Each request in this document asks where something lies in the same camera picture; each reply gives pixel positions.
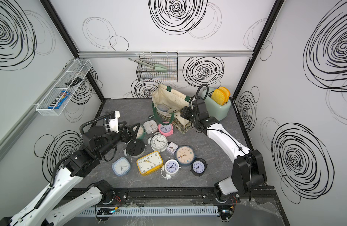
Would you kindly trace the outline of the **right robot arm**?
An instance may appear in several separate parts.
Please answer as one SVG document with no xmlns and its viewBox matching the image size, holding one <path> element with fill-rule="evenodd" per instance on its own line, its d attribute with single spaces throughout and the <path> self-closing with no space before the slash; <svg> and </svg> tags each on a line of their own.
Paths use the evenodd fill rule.
<svg viewBox="0 0 347 226">
<path fill-rule="evenodd" d="M 213 140 L 232 162 L 231 176 L 216 183 L 215 196 L 219 202 L 225 202 L 230 195 L 243 195 L 251 189 L 267 182 L 263 156 L 258 150 L 251 150 L 229 134 L 218 119 L 210 116 L 204 99 L 193 96 L 188 106 L 181 110 L 181 117 L 189 120 L 199 133 Z"/>
</svg>

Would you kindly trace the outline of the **black round alarm clock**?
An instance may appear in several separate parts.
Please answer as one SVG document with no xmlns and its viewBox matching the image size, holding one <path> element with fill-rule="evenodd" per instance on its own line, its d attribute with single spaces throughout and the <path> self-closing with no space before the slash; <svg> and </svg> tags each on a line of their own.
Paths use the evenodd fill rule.
<svg viewBox="0 0 347 226">
<path fill-rule="evenodd" d="M 204 175 L 207 169 L 207 163 L 203 158 L 197 158 L 191 165 L 191 173 L 196 177 Z"/>
</svg>

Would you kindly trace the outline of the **green round alarm clock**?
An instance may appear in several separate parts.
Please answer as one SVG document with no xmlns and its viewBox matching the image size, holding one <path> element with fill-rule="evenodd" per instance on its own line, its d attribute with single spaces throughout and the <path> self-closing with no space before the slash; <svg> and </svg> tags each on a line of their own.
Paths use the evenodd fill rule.
<svg viewBox="0 0 347 226">
<path fill-rule="evenodd" d="M 136 134 L 136 139 L 143 139 L 146 136 L 146 131 L 142 125 L 140 126 L 135 126 L 133 128 L 134 132 L 137 132 Z"/>
</svg>

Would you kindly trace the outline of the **cream canvas tote bag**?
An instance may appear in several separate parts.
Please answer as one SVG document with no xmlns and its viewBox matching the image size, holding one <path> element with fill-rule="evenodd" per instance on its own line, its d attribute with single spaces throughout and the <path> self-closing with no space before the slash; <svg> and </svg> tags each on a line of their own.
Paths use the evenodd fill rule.
<svg viewBox="0 0 347 226">
<path fill-rule="evenodd" d="M 191 122 L 181 117 L 180 113 L 162 112 L 157 109 L 158 104 L 166 105 L 169 108 L 181 110 L 188 106 L 191 97 L 182 94 L 170 86 L 159 84 L 158 88 L 152 93 L 152 117 L 160 124 L 172 124 L 179 132 L 185 134 L 190 130 Z"/>
</svg>

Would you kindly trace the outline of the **light blue square clock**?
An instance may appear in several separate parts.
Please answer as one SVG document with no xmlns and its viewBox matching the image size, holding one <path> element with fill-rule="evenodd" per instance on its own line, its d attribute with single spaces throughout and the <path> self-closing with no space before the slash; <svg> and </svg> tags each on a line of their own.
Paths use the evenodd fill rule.
<svg viewBox="0 0 347 226">
<path fill-rule="evenodd" d="M 158 104 L 157 106 L 157 109 L 162 111 L 162 112 L 167 112 L 170 108 L 167 107 L 166 105 L 163 105 L 163 104 Z"/>
</svg>

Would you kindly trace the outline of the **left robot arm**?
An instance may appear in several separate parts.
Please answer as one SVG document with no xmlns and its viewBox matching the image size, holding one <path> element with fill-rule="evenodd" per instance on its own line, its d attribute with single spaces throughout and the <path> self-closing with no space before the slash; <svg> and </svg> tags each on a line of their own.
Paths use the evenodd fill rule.
<svg viewBox="0 0 347 226">
<path fill-rule="evenodd" d="M 118 130 L 106 130 L 103 126 L 92 126 L 87 132 L 79 128 L 83 143 L 77 151 L 61 159 L 53 169 L 49 184 L 21 211 L 12 217 L 0 220 L 0 226 L 61 226 L 87 208 L 100 202 L 110 204 L 116 194 L 106 180 L 95 182 L 79 197 L 58 206 L 58 203 L 78 183 L 97 167 L 105 155 L 115 149 L 120 141 L 132 141 L 137 137 L 139 123 L 126 126 L 118 124 Z"/>
</svg>

